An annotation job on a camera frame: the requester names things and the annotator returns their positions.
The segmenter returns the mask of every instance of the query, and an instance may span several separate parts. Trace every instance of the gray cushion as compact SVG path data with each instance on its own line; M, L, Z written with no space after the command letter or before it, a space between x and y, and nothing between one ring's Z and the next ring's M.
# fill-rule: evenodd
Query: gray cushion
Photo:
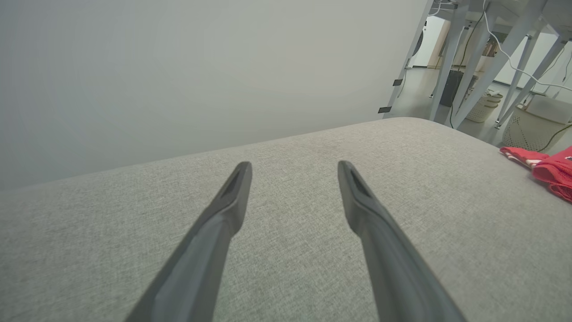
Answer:
M8 321L124 319L234 166L253 164L216 321L374 321L336 165L350 160L472 321L572 319L572 205L498 149L397 118L0 194Z

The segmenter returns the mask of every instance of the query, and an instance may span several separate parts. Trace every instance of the red towel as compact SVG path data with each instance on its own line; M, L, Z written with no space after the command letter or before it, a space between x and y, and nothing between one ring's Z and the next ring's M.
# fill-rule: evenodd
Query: red towel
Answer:
M500 151L507 158L530 167L533 176L547 182L552 193L572 202L572 147L553 156L521 148L504 147Z

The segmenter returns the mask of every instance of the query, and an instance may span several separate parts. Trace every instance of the white metal leg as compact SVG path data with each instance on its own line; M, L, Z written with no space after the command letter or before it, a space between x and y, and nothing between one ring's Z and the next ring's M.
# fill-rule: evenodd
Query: white metal leg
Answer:
M502 44L502 49L509 55L514 53L514 50L520 45L523 38L532 28L533 23L538 20L542 9L547 0L530 0L522 15L518 18L516 24L510 30L509 35L506 37ZM452 126L458 128L461 122L469 114L471 109L480 99L481 95L487 90L488 86L492 83L495 76L503 68L508 58L503 53L498 53L493 59L491 66L487 69L484 75L475 84L475 89L469 95L467 100L459 107L459 111L455 115Z
M526 64L529 61L530 54L533 52L534 46L536 45L536 41L538 40L540 32L533 36L527 36L527 40L525 43L525 49L522 52L522 57L520 62L518 62L518 69L524 70ZM502 104L502 108L500 109L499 116L496 119L496 122L499 123L501 117L505 114L507 107L509 107L510 100L513 97L514 90L517 88L518 81L521 80L522 72L516 71L514 73L513 82L510 83L509 92L505 96L505 101Z
M431 102L431 115L429 117L431 121L435 120L437 108L439 107L441 96L443 96L443 90L445 89L445 83L447 82L447 77L449 76L449 70L451 70L453 58L455 58L455 52L457 50L457 46L459 45L459 37L464 29L464 22L467 11L468 2L459 5L457 9L453 11L451 27L449 28L449 35L447 36L447 49L445 50L445 55L443 57L443 65L441 65L441 69L439 70L437 86L433 93L433 102Z
M432 4L433 4L432 0L427 0L427 3L425 5L425 10L423 11L423 16L419 20L419 24L417 26L417 31L415 32L415 37L414 37L413 41L411 42L411 46L409 47L409 52L407 52L407 59L405 59L405 61L403 62L403 66L401 68L401 72L399 73L398 79L403 79L403 77L405 76L405 66L407 66L407 64L409 63L409 60L411 59L411 57L413 57L413 51L415 51L417 41L419 40L419 37L421 36L421 32L423 31L423 26L425 25L426 17L429 14L429 10L431 10ZM391 93L390 100L389 100L389 102L387 102L388 107L393 106L395 99L397 98L397 95L399 94L400 87L401 86L394 86L394 90Z
M496 18L498 16L496 9L497 5L497 3L493 3L487 8L488 27L491 30L493 30ZM465 67L463 78L461 79L459 88L457 89L457 94L455 95L455 99L453 99L453 104L451 106L453 115L455 115L459 106L461 105L461 102L463 101L464 94L467 92L468 86L471 83L472 76L475 74L476 66L479 64L481 53L483 52L483 48L487 43L489 37L490 35L487 31L487 28L484 25L481 25L480 29L478 30L475 50L473 53L471 53L471 57L467 62L467 66Z
M538 68L536 69L536 71L534 72L533 76L536 79L539 79L542 77L542 74L544 74L544 72L548 69L550 64L552 64L552 62L556 59L556 57L558 56L560 51L564 48L566 43L567 43L567 39L564 39L561 37L558 37L558 39L556 39L556 41L552 45L552 48L550 48L550 50L548 51L548 53L546 54L546 56L544 57L544 59L542 60L540 65L538 65ZM520 103L525 98L525 96L529 94L529 92L533 88L535 82L536 82L535 80L529 79L529 81L526 83L525 87L522 89L520 94L514 100L510 109L501 117L500 122L496 126L496 128L500 128L501 125L509 118L509 116L513 113L514 109L517 107L518 103Z

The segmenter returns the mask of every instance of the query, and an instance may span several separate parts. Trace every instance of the perforated basket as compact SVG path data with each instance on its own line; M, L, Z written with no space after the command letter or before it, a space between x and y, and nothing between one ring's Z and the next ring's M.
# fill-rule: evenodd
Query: perforated basket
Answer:
M475 104L475 107L472 108L471 112L468 113L467 120L471 120L473 122L482 123L491 116L494 109L498 106L498 104L493 104L492 102L481 102Z
M502 135L502 142L508 147L517 147L529 151L539 151L550 141L550 138L569 124L559 123L536 116L523 110L521 104L516 110ZM552 139L546 152L554 146L568 130L564 130Z

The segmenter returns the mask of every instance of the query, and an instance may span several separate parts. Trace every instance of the white wall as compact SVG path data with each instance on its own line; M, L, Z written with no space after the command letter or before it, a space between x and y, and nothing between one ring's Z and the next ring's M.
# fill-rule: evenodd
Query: white wall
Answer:
M557 36L553 34L541 33L538 37L538 41L534 46L533 52L530 55L529 61L526 64L525 72L529 74L533 74L538 65L542 62L554 42L556 41ZM514 54L511 56L511 60L513 62L513 66L517 67L518 62L522 57L522 53L525 48L526 38L524 38L521 44L517 47ZM554 67L546 72L544 76L542 76L539 80L543 83L552 84L552 80L559 72L560 68L563 68L568 60L570 59L570 52L572 52L572 44L566 44L564 52L560 56L560 59L557 61L557 64ZM498 75L496 76L495 80L501 81L506 84L511 84L514 77L514 70L510 68L509 62L507 62L504 67L500 70ZM519 87L524 87L528 80L530 79L529 76L522 75L521 79L518 82ZM535 92L544 92L548 87L544 85L537 84L534 87Z
M426 7L2 2L0 189L380 119Z
M429 64L429 59L431 59L444 22L444 19L438 17L427 17L427 26L423 28L423 42L409 66L427 66Z

